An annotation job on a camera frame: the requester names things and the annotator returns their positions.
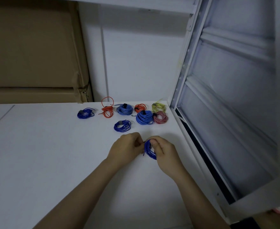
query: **wire bundle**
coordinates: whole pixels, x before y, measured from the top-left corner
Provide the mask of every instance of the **wire bundle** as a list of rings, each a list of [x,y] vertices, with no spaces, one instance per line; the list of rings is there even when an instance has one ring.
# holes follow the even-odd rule
[[[166,123],[169,118],[163,111],[158,111],[153,113],[153,119],[155,123],[160,125]]]
[[[134,109],[131,105],[129,104],[116,104],[115,106],[117,107],[117,113],[119,113],[122,116],[129,116],[133,113]]]
[[[155,160],[157,160],[157,157],[156,157],[156,154],[151,150],[152,148],[152,144],[150,143],[150,140],[147,140],[145,143],[144,143],[144,152],[150,157],[150,158],[153,158]]]
[[[104,99],[102,99],[102,101],[101,101],[101,103],[102,103],[102,106],[103,106],[103,108],[102,108],[102,113],[100,113],[100,114],[103,114],[106,118],[111,118],[112,116],[113,116],[113,105],[114,105],[114,101],[113,101],[113,99],[112,99],[112,105],[110,105],[110,106],[104,106],[103,105],[103,100],[105,100],[106,98],[110,98],[110,99],[112,99],[110,96],[107,96],[107,97],[105,97]]]
[[[148,110],[140,111],[136,115],[136,121],[141,125],[151,125],[154,123],[153,113]]]
[[[158,112],[158,111],[163,111],[165,112],[166,110],[166,105],[165,104],[162,104],[162,103],[159,103],[160,100],[158,100],[156,103],[153,103],[152,104],[152,109],[153,109],[153,112]]]
[[[113,128],[117,132],[126,132],[131,128],[131,122],[128,120],[118,121],[117,123],[115,123],[115,126]]]
[[[140,111],[146,110],[145,104],[136,104],[135,105],[135,112],[138,113]]]
[[[79,119],[88,119],[89,117],[93,117],[94,116],[93,110],[95,110],[95,109],[94,108],[85,108],[84,110],[80,110],[77,114],[77,117]]]

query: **person's right arm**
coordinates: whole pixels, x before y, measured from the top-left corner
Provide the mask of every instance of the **person's right arm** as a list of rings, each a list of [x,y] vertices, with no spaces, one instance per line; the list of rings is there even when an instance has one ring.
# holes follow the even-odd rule
[[[175,146],[159,136],[149,138],[160,169],[177,184],[188,214],[196,229],[230,227],[218,214],[183,166]]]

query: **hand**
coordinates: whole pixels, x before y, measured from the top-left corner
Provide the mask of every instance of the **hand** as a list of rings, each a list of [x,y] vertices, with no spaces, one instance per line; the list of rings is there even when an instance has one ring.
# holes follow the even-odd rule
[[[107,160],[118,169],[127,165],[144,152],[144,143],[138,132],[122,135],[113,143]]]
[[[174,181],[186,172],[175,146],[160,136],[149,138],[160,169]]]

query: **red wire loop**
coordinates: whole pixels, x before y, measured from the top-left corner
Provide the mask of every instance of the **red wire loop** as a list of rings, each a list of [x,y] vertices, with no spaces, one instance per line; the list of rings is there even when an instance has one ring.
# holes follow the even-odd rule
[[[135,111],[136,113],[146,110],[146,105],[145,104],[136,104],[135,105]]]
[[[156,122],[157,124],[160,125],[160,124],[166,123],[169,118],[163,111],[158,111],[155,113],[155,115],[153,115],[153,119],[154,119],[154,122]]]
[[[103,104],[103,100],[105,100],[106,98],[110,98],[110,99],[112,99],[110,96],[107,96],[107,97],[105,97],[104,99],[102,99],[102,101],[101,101],[101,103],[102,103],[102,106],[103,106],[103,108],[102,108],[102,113],[100,113],[100,114],[103,114],[106,118],[111,118],[112,116],[113,116],[113,105],[115,104],[115,102],[113,101],[113,99],[112,99],[112,105],[110,105],[110,106],[104,106],[104,104]]]

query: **person's left hand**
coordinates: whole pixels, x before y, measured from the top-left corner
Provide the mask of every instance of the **person's left hand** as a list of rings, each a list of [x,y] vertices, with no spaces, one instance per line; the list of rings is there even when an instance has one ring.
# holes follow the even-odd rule
[[[144,142],[138,132],[122,135],[113,143],[107,160],[117,168],[130,163],[139,154],[144,152]]]

